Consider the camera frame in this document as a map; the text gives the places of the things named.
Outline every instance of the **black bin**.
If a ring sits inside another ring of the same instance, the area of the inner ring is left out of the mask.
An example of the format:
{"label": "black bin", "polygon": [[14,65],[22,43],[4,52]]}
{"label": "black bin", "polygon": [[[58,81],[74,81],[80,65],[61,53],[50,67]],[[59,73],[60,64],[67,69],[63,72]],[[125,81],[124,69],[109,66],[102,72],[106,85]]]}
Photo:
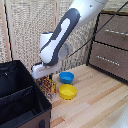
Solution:
{"label": "black bin", "polygon": [[50,128],[51,108],[21,61],[0,64],[0,128]]}

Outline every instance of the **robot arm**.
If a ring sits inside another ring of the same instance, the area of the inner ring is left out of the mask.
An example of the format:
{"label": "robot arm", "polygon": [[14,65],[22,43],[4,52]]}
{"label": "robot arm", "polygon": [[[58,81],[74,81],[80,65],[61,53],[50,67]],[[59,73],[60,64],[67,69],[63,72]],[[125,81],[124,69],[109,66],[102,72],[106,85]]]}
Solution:
{"label": "robot arm", "polygon": [[70,33],[95,18],[108,0],[74,0],[47,42],[41,40],[40,58],[46,66],[59,61],[59,50]]}
{"label": "robot arm", "polygon": [[74,0],[54,32],[41,34],[41,63],[32,67],[34,79],[55,73],[60,69],[60,62],[71,54],[71,46],[64,43],[72,31],[95,18],[108,0]]}

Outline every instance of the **wicker wall panel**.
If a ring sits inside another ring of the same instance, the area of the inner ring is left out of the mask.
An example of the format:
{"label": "wicker wall panel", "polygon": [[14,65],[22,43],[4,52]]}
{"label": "wicker wall panel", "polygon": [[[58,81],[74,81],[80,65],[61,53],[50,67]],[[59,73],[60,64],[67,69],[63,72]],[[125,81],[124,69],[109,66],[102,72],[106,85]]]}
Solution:
{"label": "wicker wall panel", "polygon": [[6,0],[13,59],[20,59],[29,71],[40,62],[40,35],[52,31],[53,0]]}
{"label": "wicker wall panel", "polygon": [[3,0],[0,0],[0,63],[11,60],[7,22]]}
{"label": "wicker wall panel", "polygon": [[[73,0],[60,0],[60,12],[59,12],[59,20],[63,17],[65,12],[69,9]],[[87,39],[92,35],[90,29],[92,27],[93,21],[85,24],[75,32],[71,33],[68,39],[66,40],[69,42],[73,48],[73,52],[81,47]],[[62,68],[60,71],[64,71],[66,69],[70,69],[73,67],[77,67],[85,63],[85,56],[86,56],[86,47],[83,47],[80,51],[75,53],[70,58],[64,60],[62,62]]]}

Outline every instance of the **wooden floor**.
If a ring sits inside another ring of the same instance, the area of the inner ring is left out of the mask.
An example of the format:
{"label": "wooden floor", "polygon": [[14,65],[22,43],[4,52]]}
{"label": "wooden floor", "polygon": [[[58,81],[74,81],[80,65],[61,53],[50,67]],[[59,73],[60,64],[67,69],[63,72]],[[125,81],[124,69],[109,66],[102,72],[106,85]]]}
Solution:
{"label": "wooden floor", "polygon": [[85,65],[69,71],[78,92],[72,100],[62,99],[62,83],[54,75],[57,95],[51,102],[51,128],[110,128],[128,102],[128,86]]}

